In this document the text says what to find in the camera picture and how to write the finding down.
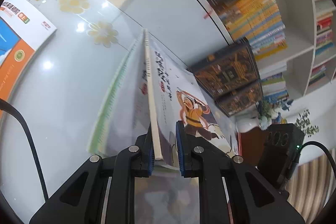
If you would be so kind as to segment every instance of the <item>potted plant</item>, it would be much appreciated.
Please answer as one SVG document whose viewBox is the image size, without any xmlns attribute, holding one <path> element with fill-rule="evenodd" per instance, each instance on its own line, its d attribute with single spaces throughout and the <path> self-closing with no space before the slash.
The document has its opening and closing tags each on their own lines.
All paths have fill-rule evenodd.
<svg viewBox="0 0 336 224">
<path fill-rule="evenodd" d="M 308 115 L 310 115 L 310 112 L 308 109 L 304 110 L 302 115 L 299 113 L 299 118 L 296 119 L 295 125 L 299 129 L 301 129 L 301 131 L 305 135 L 307 135 L 308 137 L 311 137 L 312 135 L 318 133 L 320 129 L 318 126 L 311 125 Z"/>
</svg>

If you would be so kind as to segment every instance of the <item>yellow flower design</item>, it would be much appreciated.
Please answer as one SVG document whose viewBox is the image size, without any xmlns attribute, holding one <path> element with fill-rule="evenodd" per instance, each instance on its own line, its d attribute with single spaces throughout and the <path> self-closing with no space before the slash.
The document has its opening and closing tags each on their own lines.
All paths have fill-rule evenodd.
<svg viewBox="0 0 336 224">
<path fill-rule="evenodd" d="M 58 0 L 62 12 L 81 14 L 90 7 L 87 0 Z"/>
<path fill-rule="evenodd" d="M 97 24 L 90 23 L 90 30 L 87 30 L 87 34 L 91 37 L 94 37 L 94 43 L 96 45 L 103 44 L 105 47 L 111 47 L 112 43 L 118 43 L 118 39 L 116 35 L 118 32 L 113 30 L 112 24 L 103 23 L 98 21 Z"/>
</svg>

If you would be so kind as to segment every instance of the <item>children's book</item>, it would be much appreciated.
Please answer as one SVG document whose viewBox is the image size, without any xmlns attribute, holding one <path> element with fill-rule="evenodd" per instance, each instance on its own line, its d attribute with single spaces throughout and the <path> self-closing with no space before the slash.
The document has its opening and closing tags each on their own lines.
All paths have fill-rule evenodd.
<svg viewBox="0 0 336 224">
<path fill-rule="evenodd" d="M 178 168 L 175 127 L 217 147 L 228 145 L 194 75 L 180 68 L 145 31 L 146 71 L 156 164 Z"/>
</svg>

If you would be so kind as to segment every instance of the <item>logo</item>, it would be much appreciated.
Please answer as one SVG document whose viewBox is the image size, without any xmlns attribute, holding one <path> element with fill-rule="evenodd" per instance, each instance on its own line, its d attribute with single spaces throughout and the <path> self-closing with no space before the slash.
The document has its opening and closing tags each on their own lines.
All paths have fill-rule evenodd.
<svg viewBox="0 0 336 224">
<path fill-rule="evenodd" d="M 16 51 L 14 58 L 17 62 L 22 61 L 25 58 L 25 52 L 23 50 Z"/>
</svg>

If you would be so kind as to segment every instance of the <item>glossy table surface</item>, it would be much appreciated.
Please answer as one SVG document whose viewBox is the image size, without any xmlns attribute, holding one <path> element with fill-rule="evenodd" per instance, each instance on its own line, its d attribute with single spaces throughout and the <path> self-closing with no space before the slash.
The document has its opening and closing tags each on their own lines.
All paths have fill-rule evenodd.
<svg viewBox="0 0 336 224">
<path fill-rule="evenodd" d="M 90 157 L 87 145 L 106 91 L 142 26 L 106 0 L 28 0 L 56 27 L 9 102 L 25 118 L 49 196 Z M 233 123 L 225 120 L 233 131 Z M 1 123 L 0 189 L 24 223 L 44 199 L 20 124 Z M 137 223 L 199 223 L 198 182 L 178 173 L 137 179 Z"/>
</svg>

